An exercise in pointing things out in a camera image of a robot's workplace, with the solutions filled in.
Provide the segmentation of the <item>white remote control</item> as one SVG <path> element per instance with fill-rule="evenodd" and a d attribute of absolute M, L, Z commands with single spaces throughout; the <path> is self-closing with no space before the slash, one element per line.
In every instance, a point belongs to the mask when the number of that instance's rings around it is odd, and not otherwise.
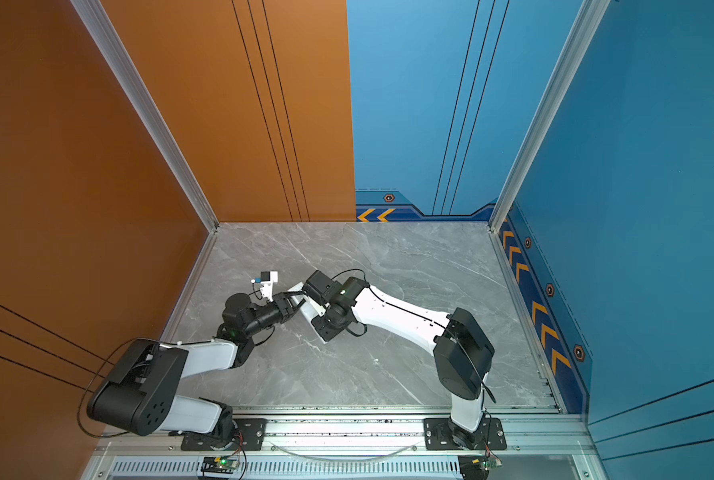
<path fill-rule="evenodd" d="M 315 318 L 322 317 L 326 313 L 326 309 L 315 302 L 304 291 L 304 283 L 299 282 L 288 290 L 288 293 L 293 293 L 293 300 L 296 304 L 302 303 L 300 313 L 304 318 L 311 322 Z"/>

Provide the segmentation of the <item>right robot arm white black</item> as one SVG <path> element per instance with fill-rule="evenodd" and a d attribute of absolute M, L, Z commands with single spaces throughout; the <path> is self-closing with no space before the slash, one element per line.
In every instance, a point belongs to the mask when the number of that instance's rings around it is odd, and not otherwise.
<path fill-rule="evenodd" d="M 320 270 L 290 292 L 324 342 L 358 323 L 402 337 L 430 354 L 439 382 L 451 394 L 452 442 L 467 450 L 488 447 L 484 402 L 495 398 L 486 385 L 495 347 L 472 313 L 429 310 L 392 297 L 365 279 L 352 276 L 341 283 Z"/>

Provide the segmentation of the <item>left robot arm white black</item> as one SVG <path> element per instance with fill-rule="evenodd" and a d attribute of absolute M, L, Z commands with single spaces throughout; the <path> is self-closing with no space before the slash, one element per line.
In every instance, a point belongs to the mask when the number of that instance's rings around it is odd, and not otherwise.
<path fill-rule="evenodd" d="M 229 447 L 240 435 L 233 408 L 182 396 L 180 382 L 243 366 L 259 346 L 253 337 L 287 322 L 304 303 L 302 291 L 277 293 L 263 305 L 238 293 L 227 299 L 223 323 L 210 340 L 132 340 L 87 402 L 87 416 L 138 436 L 167 431 L 215 450 Z"/>

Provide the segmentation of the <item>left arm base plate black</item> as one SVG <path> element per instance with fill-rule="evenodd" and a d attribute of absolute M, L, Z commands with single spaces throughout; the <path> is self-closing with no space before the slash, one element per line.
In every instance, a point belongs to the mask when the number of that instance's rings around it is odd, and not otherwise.
<path fill-rule="evenodd" d="M 260 451 L 266 435 L 266 418 L 234 419 L 229 434 L 185 433 L 182 437 L 182 451 L 229 451 L 239 447 L 245 452 Z"/>

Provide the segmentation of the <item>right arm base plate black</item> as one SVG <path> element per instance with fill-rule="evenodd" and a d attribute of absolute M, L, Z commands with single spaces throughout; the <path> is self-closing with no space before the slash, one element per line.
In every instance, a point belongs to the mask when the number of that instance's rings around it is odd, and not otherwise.
<path fill-rule="evenodd" d="M 426 418 L 423 426 L 426 448 L 430 451 L 505 451 L 508 448 L 502 422 L 495 417 L 482 418 L 474 432 L 449 418 Z"/>

